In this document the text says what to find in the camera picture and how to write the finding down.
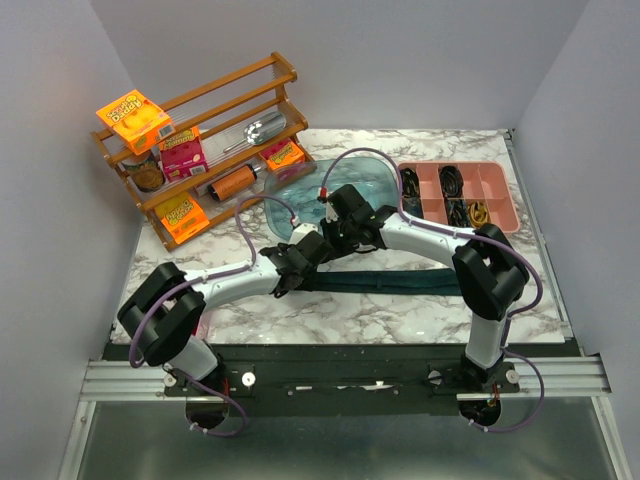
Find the dark green necktie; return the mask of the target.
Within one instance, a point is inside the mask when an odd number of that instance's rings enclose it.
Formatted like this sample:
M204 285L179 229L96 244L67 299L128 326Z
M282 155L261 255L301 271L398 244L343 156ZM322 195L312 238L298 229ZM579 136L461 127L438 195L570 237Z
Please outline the dark green necktie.
M447 268L402 271L317 272L298 291L406 296L461 296L456 274Z

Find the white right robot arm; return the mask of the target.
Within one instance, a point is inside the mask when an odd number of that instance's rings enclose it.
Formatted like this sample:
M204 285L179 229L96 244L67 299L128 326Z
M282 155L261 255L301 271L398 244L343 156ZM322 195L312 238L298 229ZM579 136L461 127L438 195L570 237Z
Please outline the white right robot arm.
M332 193L320 189L318 201L326 208L323 234L337 256L361 247L402 251L436 261L455 272L471 330L460 379L480 392L496 380L495 367L504 357L507 313L522 296L530 274L525 259L514 251L499 227L479 230L450 228L391 206L375 210L352 185Z

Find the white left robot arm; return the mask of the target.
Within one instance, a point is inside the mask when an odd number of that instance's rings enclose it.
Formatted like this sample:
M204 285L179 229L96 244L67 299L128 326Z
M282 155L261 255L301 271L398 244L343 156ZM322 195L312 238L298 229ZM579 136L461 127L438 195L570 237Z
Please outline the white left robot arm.
M195 335L203 313L256 295L282 296L332 253L313 229L293 244L250 250L248 261L212 269L187 272L173 262L159 265L117 314L131 337L130 365L168 364L187 375L197 393L214 393L222 380L219 360Z

